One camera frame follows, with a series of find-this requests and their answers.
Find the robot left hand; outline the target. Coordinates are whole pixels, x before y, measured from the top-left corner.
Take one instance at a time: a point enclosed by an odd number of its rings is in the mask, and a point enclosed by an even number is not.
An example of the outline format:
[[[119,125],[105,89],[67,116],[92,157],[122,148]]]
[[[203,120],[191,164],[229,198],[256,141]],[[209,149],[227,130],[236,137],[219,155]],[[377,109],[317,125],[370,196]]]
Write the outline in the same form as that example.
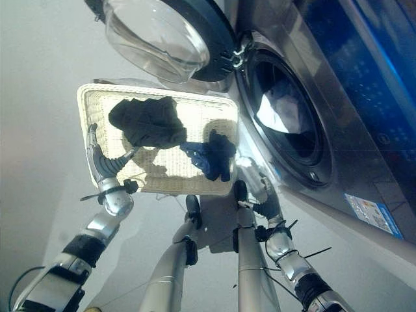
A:
[[[133,158],[138,148],[130,149],[122,156],[108,158],[97,140],[97,123],[88,126],[86,135],[86,158],[94,181],[99,185],[106,179],[115,179],[124,166]]]

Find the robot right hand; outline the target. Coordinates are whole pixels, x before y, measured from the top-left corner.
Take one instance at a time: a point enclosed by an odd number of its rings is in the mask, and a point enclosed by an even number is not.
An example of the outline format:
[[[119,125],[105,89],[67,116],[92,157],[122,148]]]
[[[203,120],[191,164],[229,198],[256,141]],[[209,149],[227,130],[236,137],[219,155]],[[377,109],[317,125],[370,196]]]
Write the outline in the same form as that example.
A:
[[[256,199],[253,210],[267,220],[282,218],[281,208],[276,190],[251,157],[241,157],[237,161],[239,177],[246,183],[251,195]]]

